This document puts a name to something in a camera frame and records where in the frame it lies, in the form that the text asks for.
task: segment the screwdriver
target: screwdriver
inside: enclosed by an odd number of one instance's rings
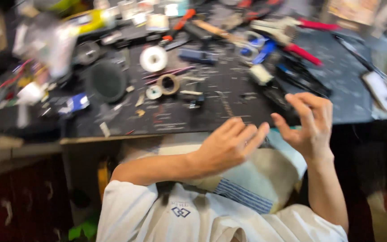
[[[175,35],[177,34],[177,32],[181,30],[181,28],[183,28],[183,26],[186,23],[186,20],[192,18],[195,14],[196,14],[195,9],[186,10],[185,15],[180,19],[180,21],[176,25],[174,25],[174,27],[169,31],[168,35],[162,37],[162,40],[159,41],[158,45],[161,47],[164,47],[166,44],[171,42],[175,37]]]

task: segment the white t-shirt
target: white t-shirt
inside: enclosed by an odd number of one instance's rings
[[[105,188],[96,241],[347,241],[341,226],[303,205],[260,215],[228,198],[176,184],[158,198],[156,184],[111,181]]]

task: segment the blue striped fabric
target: blue striped fabric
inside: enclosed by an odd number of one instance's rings
[[[270,200],[260,197],[225,178],[220,180],[213,193],[223,195],[226,198],[243,204],[259,214],[269,213],[273,206],[273,203]]]

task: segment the red wire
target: red wire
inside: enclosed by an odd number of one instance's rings
[[[14,78],[12,78],[12,79],[10,79],[10,80],[4,81],[4,82],[0,85],[0,88],[2,88],[3,86],[8,85],[8,84],[14,82],[15,80],[17,80],[17,79],[20,77],[20,75],[22,74],[23,68],[25,67],[25,65],[26,65],[27,63],[29,63],[31,60],[32,60],[32,59],[29,59],[29,60],[25,61],[25,62],[19,67],[19,73],[18,73]]]

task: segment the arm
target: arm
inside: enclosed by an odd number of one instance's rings
[[[265,139],[270,126],[246,126],[241,118],[228,119],[201,145],[200,149],[184,155],[154,156],[118,165],[110,180],[136,185],[160,181],[197,179],[223,172],[245,162]]]
[[[300,116],[301,130],[292,130],[277,113],[271,117],[282,138],[299,151],[308,172],[308,199],[312,210],[330,223],[348,231],[346,202],[334,168],[329,147],[332,128],[332,104],[310,93],[288,94],[286,99]]]

